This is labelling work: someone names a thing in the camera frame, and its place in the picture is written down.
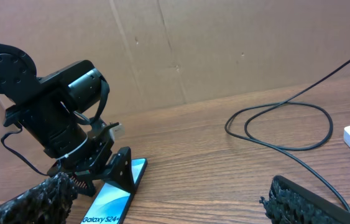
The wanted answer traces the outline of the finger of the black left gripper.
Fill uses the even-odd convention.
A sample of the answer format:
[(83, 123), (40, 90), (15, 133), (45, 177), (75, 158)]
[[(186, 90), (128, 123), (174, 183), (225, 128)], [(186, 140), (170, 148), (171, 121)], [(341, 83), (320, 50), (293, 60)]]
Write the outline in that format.
[(120, 148), (96, 178), (125, 192), (134, 194), (136, 185), (131, 169), (131, 148), (128, 146)]
[(93, 184), (93, 174), (76, 175), (75, 173), (69, 173), (68, 175), (75, 183), (79, 194), (89, 197), (93, 197), (96, 194), (96, 187)]

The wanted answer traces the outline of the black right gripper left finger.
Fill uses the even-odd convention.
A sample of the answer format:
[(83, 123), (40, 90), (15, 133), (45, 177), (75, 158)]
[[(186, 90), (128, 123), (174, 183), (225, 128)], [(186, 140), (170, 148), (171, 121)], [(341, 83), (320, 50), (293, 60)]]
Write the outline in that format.
[(76, 185), (58, 173), (0, 205), (0, 224), (64, 224), (77, 199)]

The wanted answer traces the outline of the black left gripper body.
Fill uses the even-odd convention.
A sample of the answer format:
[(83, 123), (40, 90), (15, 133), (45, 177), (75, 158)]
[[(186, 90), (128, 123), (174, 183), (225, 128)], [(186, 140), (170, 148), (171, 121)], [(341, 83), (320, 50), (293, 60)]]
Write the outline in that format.
[(25, 128), (55, 159), (47, 171), (75, 180), (103, 179), (114, 141), (101, 120), (109, 85), (89, 60), (77, 61), (46, 77), (19, 59), (3, 64), (3, 90), (14, 105), (3, 124)]

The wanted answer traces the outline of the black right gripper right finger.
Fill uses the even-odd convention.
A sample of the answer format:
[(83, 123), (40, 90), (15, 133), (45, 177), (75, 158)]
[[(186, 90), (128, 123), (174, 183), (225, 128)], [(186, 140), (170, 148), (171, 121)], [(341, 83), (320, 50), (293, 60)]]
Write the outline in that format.
[(272, 179), (269, 197), (259, 203), (272, 223), (350, 224), (350, 212), (281, 175)]

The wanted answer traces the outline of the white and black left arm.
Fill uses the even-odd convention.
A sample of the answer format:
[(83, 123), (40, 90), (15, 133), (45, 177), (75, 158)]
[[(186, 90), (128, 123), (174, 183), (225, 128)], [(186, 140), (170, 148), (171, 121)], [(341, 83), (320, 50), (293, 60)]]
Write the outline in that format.
[(28, 130), (55, 161), (47, 175), (67, 174), (87, 196), (96, 193), (95, 180), (130, 194), (137, 188), (130, 148), (111, 150), (118, 124), (101, 119), (109, 91), (89, 60), (38, 77), (29, 55), (0, 44), (0, 94), (13, 102), (5, 112), (4, 125)]

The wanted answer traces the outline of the Galaxy S24+ smartphone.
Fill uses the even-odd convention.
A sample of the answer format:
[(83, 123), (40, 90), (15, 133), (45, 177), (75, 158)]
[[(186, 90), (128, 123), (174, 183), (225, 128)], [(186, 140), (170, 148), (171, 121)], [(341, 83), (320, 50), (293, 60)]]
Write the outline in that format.
[(122, 224), (134, 194), (105, 183), (81, 224)]

